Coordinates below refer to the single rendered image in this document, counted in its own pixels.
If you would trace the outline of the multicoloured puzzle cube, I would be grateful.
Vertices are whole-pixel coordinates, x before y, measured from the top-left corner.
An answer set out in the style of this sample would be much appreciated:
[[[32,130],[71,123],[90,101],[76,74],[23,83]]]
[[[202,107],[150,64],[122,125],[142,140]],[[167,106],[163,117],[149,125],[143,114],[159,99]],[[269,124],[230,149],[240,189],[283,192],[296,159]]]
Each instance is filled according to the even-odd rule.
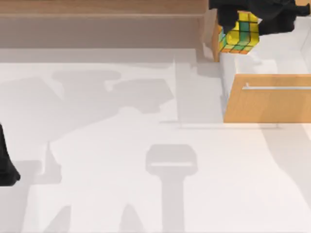
[[[238,11],[235,27],[224,31],[218,25],[218,51],[222,53],[248,54],[259,43],[258,18],[250,12]]]

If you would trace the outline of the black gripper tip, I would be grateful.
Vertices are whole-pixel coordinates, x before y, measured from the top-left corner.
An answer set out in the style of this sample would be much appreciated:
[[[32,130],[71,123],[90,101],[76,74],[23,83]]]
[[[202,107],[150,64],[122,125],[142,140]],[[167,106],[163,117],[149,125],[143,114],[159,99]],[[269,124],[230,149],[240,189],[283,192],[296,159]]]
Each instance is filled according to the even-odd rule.
[[[20,173],[12,163],[0,124],[0,187],[13,186],[21,178]]]

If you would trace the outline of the pale wooden drawer front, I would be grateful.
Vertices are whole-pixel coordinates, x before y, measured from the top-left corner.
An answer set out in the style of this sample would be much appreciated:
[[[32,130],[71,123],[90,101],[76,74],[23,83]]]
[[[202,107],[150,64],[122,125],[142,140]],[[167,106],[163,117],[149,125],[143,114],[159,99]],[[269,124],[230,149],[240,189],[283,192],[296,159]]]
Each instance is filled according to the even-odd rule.
[[[237,74],[225,123],[311,123],[311,90],[242,90],[253,86],[311,86],[311,74]]]

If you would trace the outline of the wooden cupboard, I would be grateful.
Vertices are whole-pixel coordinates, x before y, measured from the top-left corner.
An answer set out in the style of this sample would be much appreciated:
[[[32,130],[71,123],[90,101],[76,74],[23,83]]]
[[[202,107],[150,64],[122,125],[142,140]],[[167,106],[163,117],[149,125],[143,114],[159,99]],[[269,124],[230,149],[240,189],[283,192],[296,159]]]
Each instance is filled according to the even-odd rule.
[[[133,50],[195,49],[219,61],[211,0],[0,0],[0,62],[129,60]]]

